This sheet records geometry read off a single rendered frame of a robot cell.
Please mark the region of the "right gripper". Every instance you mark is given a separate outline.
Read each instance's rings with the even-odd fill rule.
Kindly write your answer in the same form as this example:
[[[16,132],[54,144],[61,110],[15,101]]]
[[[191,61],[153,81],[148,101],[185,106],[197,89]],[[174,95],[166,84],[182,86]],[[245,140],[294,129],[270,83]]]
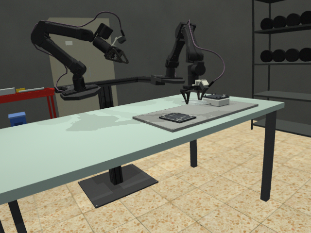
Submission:
[[[122,37],[122,36],[120,36],[120,37]],[[120,38],[120,37],[118,37],[118,38]],[[115,62],[119,62],[119,63],[128,64],[129,61],[128,61],[128,59],[126,58],[124,52],[123,52],[121,49],[119,49],[119,48],[116,47],[116,45],[117,45],[117,43],[118,43],[118,41],[117,41],[118,38],[115,38],[115,41],[113,42],[112,45],[110,45],[110,44],[107,43],[107,42],[103,42],[103,43],[100,45],[100,51],[102,51],[102,52],[104,53],[104,57],[105,57],[107,60],[111,60],[111,61],[115,61]],[[115,54],[116,54],[116,57],[117,57],[116,60],[114,59]],[[121,59],[121,56],[122,56],[122,55],[124,56],[126,62],[123,61],[123,60]]]

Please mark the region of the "white well plate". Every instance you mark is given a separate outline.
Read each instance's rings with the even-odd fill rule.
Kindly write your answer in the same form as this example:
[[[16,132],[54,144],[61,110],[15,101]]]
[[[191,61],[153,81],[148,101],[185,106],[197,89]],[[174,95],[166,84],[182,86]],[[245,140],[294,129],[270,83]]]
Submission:
[[[182,100],[181,103],[186,104],[186,102],[184,100]],[[208,104],[208,102],[204,101],[204,100],[191,99],[191,100],[189,100],[189,103],[188,103],[188,105],[194,105],[194,106],[203,105],[203,104]]]

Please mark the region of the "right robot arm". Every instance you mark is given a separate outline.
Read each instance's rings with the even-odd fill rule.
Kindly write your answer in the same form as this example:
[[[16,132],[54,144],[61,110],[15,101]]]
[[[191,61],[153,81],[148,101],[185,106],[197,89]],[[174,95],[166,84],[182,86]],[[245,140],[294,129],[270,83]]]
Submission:
[[[83,74],[84,72],[86,72],[86,66],[82,62],[77,61],[76,59],[71,57],[58,45],[56,45],[50,39],[51,37],[49,36],[49,34],[62,35],[83,41],[93,42],[93,45],[100,50],[100,45],[103,42],[106,42],[106,39],[108,40],[112,32],[113,30],[103,23],[99,25],[95,34],[93,34],[93,32],[89,29],[80,29],[72,26],[39,21],[31,35],[31,41],[39,47],[42,47],[44,50],[48,51],[54,57],[56,57],[68,69],[70,69],[71,73],[73,73],[72,80],[74,89],[62,92],[64,96],[68,96],[95,89],[98,88],[98,86],[95,84],[85,86]],[[105,40],[103,40],[102,38]]]

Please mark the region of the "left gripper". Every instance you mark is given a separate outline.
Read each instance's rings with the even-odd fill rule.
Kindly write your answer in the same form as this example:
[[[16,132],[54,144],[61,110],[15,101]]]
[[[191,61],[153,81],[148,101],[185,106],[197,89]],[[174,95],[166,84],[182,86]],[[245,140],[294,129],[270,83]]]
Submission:
[[[183,89],[180,90],[186,104],[189,103],[189,98],[190,98],[190,91],[188,91],[188,90],[192,90],[192,89],[196,90],[198,100],[202,100],[206,91],[201,89],[201,87],[199,85],[200,82],[203,84],[203,86],[209,85],[207,80],[199,80],[199,76],[197,76],[197,75],[196,75],[196,77],[195,77],[195,75],[188,75],[188,85],[183,85]],[[201,97],[200,97],[200,92],[202,92]],[[185,94],[187,94],[187,98],[186,98]]]

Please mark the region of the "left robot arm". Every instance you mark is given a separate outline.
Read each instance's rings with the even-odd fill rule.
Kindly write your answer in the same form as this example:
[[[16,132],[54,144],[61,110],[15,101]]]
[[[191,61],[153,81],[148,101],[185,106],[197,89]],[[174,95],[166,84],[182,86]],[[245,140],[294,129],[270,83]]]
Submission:
[[[179,55],[180,52],[186,44],[186,62],[193,63],[188,66],[188,75],[203,75],[206,71],[206,68],[204,66],[204,54],[202,53],[201,49],[197,48],[194,45],[198,46],[195,36],[194,36],[194,30],[196,28],[196,24],[191,23],[190,28],[189,25],[186,25],[185,22],[180,22],[175,30],[175,44],[173,47],[172,52],[168,55],[168,58],[165,63],[166,67],[166,75],[163,76],[157,76],[159,79],[183,79],[183,78],[175,78],[175,68],[179,65]],[[193,37],[193,38],[192,38]],[[183,39],[184,38],[184,39]],[[193,41],[194,39],[194,41]],[[198,46],[199,47],[199,46]],[[161,77],[161,78],[160,78]]]

